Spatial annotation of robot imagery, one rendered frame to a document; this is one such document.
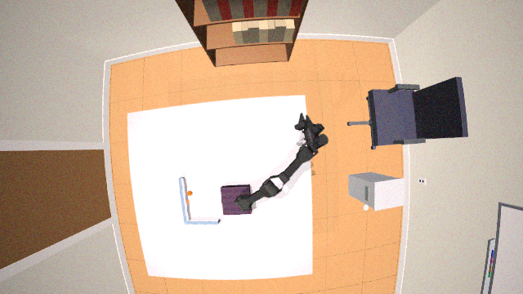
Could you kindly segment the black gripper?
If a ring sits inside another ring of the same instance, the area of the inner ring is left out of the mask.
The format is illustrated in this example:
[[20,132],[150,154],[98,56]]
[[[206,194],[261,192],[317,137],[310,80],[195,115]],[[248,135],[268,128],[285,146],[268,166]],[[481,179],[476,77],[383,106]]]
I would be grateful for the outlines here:
[[311,134],[311,129],[315,126],[316,124],[314,124],[310,118],[308,117],[308,115],[306,114],[306,119],[303,115],[303,113],[300,113],[300,118],[299,118],[299,121],[297,124],[293,125],[294,126],[294,129],[296,130],[302,130],[302,133],[304,133],[305,135],[305,138],[304,140],[305,141],[308,141],[308,140],[311,140],[311,139],[314,139],[314,136],[313,134]]

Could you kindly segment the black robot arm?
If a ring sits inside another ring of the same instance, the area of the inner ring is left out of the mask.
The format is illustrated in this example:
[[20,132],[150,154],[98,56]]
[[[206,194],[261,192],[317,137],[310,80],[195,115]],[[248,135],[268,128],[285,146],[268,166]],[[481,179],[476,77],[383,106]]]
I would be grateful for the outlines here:
[[[319,151],[317,149],[321,148],[322,146],[328,144],[329,138],[325,134],[321,134],[321,132],[324,130],[324,127],[322,124],[317,123],[312,129],[311,134],[313,134],[314,139],[308,140],[303,145],[301,145],[298,149],[297,156],[295,160],[279,175],[277,176],[271,176],[266,181],[262,182],[261,187],[259,190],[254,192],[253,194],[245,194],[244,196],[240,195],[236,198],[234,203],[242,210],[242,212],[247,211],[251,205],[256,202],[260,198],[273,198],[277,196],[284,187],[284,184],[289,181],[289,177],[296,172],[296,170],[306,162],[309,162],[312,160],[314,156],[316,156]],[[321,135],[319,135],[321,134]],[[315,137],[317,136],[317,137]],[[307,146],[306,146],[307,145]],[[314,153],[314,154],[313,154]],[[283,181],[283,187],[281,189],[278,188],[278,186],[271,181],[272,179],[277,179]]]

